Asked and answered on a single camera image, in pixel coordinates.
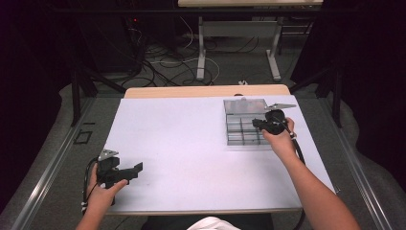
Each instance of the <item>metal bracket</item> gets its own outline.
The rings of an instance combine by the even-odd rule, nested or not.
[[[117,154],[119,154],[117,151],[109,150],[109,149],[103,149],[101,151],[101,154],[99,155],[99,161],[105,160],[105,159],[110,158],[112,156],[115,156]]]

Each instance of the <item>forearm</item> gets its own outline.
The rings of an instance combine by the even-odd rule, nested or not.
[[[344,202],[296,154],[287,154],[281,161],[286,166],[307,218],[315,229],[359,229]]]
[[[93,230],[98,229],[100,224],[102,223],[103,214],[99,212],[89,212],[87,211],[83,218],[81,219],[80,223],[77,226],[77,230]]]

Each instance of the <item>white shirt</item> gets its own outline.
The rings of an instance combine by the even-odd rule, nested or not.
[[[194,225],[192,225],[188,230],[240,230],[234,227],[231,223],[219,219],[219,218],[203,218]]]

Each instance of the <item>left hand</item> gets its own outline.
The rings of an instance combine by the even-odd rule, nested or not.
[[[104,189],[97,182],[97,167],[97,164],[93,167],[92,175],[90,177],[90,183],[87,187],[87,195],[90,196],[87,201],[88,206],[86,213],[91,212],[93,214],[96,213],[98,215],[104,216],[104,214],[107,212],[107,209],[111,206],[116,193],[118,193],[119,190],[121,190],[128,183],[128,181],[124,179],[116,183],[113,187]]]

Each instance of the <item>wooden table edge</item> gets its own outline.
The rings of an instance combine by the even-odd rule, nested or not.
[[[181,8],[227,8],[227,7],[289,7],[289,6],[321,6],[323,0],[290,0],[290,1],[194,1],[179,0],[178,6]]]
[[[235,95],[290,95],[290,92],[284,84],[140,87],[127,89],[124,98],[199,98]]]

